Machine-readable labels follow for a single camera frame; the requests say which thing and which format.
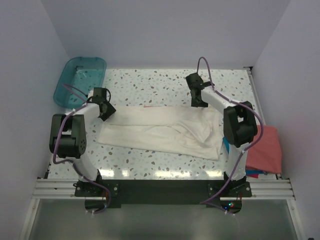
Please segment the white t shirt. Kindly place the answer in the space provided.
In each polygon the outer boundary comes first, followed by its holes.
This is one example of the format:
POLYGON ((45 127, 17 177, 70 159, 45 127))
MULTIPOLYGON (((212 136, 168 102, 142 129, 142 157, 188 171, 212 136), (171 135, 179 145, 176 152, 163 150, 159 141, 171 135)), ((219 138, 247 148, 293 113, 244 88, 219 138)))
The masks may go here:
POLYGON ((223 136, 213 107, 119 106, 101 126, 98 142, 218 161, 223 136))

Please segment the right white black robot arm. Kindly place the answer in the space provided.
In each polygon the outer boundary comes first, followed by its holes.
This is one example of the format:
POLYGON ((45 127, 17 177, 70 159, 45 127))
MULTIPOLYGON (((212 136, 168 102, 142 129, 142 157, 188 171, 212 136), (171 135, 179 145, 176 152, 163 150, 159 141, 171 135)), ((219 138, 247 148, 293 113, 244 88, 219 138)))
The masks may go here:
POLYGON ((224 184, 207 203, 231 189, 246 183, 246 163, 249 148, 254 146, 259 117, 249 101, 239 102, 215 89, 212 81, 203 81, 195 72, 186 78, 193 107, 213 107, 222 114, 223 137, 229 143, 228 162, 225 164, 224 184))

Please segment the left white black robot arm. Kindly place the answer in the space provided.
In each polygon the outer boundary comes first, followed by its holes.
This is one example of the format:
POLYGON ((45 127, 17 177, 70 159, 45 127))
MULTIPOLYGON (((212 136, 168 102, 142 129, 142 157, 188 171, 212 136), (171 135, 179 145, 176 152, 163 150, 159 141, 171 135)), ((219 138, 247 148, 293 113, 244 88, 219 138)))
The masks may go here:
POLYGON ((111 199, 111 193, 102 183, 100 171, 89 159, 87 128, 97 119, 106 121, 116 109, 111 105, 111 92, 107 88, 95 87, 83 103, 64 114, 52 116, 49 149, 55 165, 69 163, 78 175, 75 185, 80 195, 101 196, 111 199))

